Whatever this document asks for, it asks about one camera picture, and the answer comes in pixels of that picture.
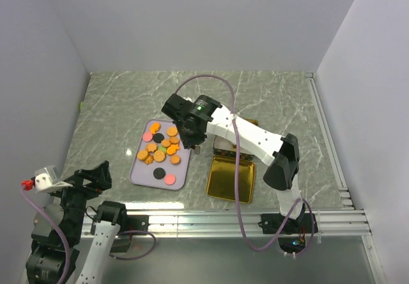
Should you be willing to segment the round tan biscuit top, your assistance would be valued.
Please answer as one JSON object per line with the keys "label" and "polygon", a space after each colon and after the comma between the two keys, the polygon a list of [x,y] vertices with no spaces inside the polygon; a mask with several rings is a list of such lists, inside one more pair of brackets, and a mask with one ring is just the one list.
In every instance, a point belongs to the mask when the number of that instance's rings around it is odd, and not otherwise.
{"label": "round tan biscuit top", "polygon": [[169,127],[167,129],[167,135],[169,137],[176,137],[178,135],[178,129],[175,126]]}

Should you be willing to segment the round tan biscuit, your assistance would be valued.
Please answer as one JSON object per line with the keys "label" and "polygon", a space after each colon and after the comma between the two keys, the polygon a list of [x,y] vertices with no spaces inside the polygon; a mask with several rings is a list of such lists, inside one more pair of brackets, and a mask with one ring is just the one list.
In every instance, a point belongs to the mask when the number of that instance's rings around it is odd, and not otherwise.
{"label": "round tan biscuit", "polygon": [[167,135],[169,137],[176,137],[178,135],[178,129],[175,126],[169,127],[167,129]]}
{"label": "round tan biscuit", "polygon": [[146,150],[138,151],[136,157],[139,161],[145,161],[150,156],[149,152]]}
{"label": "round tan biscuit", "polygon": [[154,161],[163,162],[166,159],[166,153],[162,150],[157,150],[153,154]]}

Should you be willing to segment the orange flower cookie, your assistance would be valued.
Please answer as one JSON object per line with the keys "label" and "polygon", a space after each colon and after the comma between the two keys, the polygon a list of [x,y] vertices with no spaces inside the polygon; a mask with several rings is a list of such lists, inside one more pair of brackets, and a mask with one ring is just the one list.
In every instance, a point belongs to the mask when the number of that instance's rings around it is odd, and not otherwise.
{"label": "orange flower cookie", "polygon": [[177,136],[172,136],[169,138],[169,141],[172,145],[177,145],[180,142],[180,139]]}
{"label": "orange flower cookie", "polygon": [[154,153],[157,151],[157,149],[158,149],[158,146],[156,143],[148,143],[146,145],[146,151],[149,153]]}

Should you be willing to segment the orange round cookie bottom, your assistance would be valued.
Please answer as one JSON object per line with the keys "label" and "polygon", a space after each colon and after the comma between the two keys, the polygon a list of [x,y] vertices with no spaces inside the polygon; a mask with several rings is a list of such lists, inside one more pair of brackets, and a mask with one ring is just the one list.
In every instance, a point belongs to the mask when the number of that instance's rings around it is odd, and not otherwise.
{"label": "orange round cookie bottom", "polygon": [[179,155],[172,155],[171,158],[170,158],[170,161],[171,161],[171,164],[176,165],[176,164],[180,163],[181,158],[180,158]]}

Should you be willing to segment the orange round cookie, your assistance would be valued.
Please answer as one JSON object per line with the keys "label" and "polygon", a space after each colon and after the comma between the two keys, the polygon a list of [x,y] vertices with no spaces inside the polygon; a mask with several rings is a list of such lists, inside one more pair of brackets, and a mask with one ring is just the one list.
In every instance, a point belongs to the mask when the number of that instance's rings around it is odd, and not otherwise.
{"label": "orange round cookie", "polygon": [[172,155],[171,158],[170,158],[170,161],[171,161],[171,164],[176,165],[176,164],[180,163],[181,158],[180,158],[179,155]]}
{"label": "orange round cookie", "polygon": [[161,143],[162,143],[162,146],[164,146],[165,148],[168,148],[171,145],[171,142],[168,139],[162,140]]}

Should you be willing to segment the black sandwich cookie bottom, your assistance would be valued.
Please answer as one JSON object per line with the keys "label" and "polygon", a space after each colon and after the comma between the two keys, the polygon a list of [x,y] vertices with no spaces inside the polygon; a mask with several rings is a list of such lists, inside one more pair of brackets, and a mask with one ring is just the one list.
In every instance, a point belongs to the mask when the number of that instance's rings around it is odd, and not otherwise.
{"label": "black sandwich cookie bottom", "polygon": [[155,168],[153,170],[153,176],[157,180],[163,179],[166,176],[166,171],[163,168]]}

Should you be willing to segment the black sandwich cookie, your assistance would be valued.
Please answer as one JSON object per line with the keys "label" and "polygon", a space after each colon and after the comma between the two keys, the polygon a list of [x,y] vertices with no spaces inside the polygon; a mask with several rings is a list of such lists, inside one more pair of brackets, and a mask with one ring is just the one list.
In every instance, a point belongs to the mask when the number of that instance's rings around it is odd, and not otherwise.
{"label": "black sandwich cookie", "polygon": [[162,133],[156,133],[153,135],[153,141],[155,143],[161,144],[161,142],[164,140],[164,135]]}
{"label": "black sandwich cookie", "polygon": [[153,176],[157,180],[163,179],[166,176],[166,171],[163,168],[155,168],[153,170]]}

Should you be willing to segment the metal tongs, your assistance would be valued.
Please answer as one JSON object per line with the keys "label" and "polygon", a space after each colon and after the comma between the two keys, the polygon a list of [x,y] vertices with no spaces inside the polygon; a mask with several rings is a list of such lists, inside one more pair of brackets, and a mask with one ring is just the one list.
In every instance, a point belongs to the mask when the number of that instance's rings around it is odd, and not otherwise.
{"label": "metal tongs", "polygon": [[194,155],[199,155],[200,153],[201,153],[201,147],[200,146],[193,146],[192,148],[191,148],[191,150],[192,150],[192,153],[194,154]]}

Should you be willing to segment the orange fish cookie right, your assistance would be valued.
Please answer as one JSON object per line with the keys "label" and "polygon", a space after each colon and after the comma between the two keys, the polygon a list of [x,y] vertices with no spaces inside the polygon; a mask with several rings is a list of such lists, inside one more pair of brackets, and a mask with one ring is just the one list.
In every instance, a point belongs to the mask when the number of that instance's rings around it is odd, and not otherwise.
{"label": "orange fish cookie right", "polygon": [[179,145],[170,145],[166,150],[167,155],[175,155],[179,149]]}

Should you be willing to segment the orange fish cookie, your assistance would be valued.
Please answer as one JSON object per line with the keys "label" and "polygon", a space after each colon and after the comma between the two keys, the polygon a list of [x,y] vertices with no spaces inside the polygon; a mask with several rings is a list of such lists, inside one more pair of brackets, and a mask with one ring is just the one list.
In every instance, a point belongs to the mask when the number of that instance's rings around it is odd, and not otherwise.
{"label": "orange fish cookie", "polygon": [[170,145],[166,150],[167,155],[175,155],[179,149],[179,145]]}
{"label": "orange fish cookie", "polygon": [[161,128],[161,125],[159,122],[154,122],[151,127],[150,127],[150,132],[155,135]]}

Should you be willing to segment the black sandwich cookie top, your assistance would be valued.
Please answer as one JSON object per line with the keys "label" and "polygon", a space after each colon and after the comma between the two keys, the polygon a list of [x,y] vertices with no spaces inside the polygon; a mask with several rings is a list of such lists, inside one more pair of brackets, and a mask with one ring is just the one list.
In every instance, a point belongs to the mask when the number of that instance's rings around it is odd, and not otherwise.
{"label": "black sandwich cookie top", "polygon": [[164,140],[164,135],[162,133],[156,133],[153,135],[153,141],[155,143],[161,144],[161,142]]}

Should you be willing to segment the green cookie tin box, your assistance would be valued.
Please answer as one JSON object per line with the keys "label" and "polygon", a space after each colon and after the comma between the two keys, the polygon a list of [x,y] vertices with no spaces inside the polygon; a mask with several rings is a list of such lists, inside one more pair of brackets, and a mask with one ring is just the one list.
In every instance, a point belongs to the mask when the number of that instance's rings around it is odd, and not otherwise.
{"label": "green cookie tin box", "polygon": [[[219,150],[214,148],[214,141],[213,141],[213,153],[215,155],[221,155],[221,156],[226,156],[226,157],[232,157],[235,158],[236,157],[236,145],[235,145],[235,149],[232,151],[229,150]],[[240,148],[240,158],[246,161],[252,161],[254,159],[254,155],[251,154],[249,151],[247,151],[246,149]]]}

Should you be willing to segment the pink sandwich cookie top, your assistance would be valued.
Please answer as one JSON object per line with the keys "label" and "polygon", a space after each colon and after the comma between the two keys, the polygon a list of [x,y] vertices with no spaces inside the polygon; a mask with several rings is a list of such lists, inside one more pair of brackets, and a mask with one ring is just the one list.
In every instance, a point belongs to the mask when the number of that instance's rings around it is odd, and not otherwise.
{"label": "pink sandwich cookie top", "polygon": [[153,134],[151,132],[145,132],[143,134],[143,141],[150,142],[153,139]]}

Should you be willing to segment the pink sandwich cookie bottom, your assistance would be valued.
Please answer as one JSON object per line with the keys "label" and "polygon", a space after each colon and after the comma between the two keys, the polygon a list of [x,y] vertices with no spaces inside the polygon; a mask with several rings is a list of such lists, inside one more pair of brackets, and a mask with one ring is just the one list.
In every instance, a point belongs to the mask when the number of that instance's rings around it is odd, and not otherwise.
{"label": "pink sandwich cookie bottom", "polygon": [[176,177],[173,174],[168,174],[164,177],[164,182],[166,185],[173,185],[176,182]]}

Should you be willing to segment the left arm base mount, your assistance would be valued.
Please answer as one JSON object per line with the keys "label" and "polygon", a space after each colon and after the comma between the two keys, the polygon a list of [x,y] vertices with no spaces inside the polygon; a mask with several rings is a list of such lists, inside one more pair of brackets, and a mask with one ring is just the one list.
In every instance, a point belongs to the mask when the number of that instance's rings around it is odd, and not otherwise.
{"label": "left arm base mount", "polygon": [[115,237],[115,240],[111,247],[111,253],[126,253],[131,245],[132,237],[134,235],[141,235],[138,233],[124,234],[125,231],[129,230],[140,230],[147,232],[149,225],[148,215],[131,215],[128,216],[127,222],[119,230],[119,234]]}

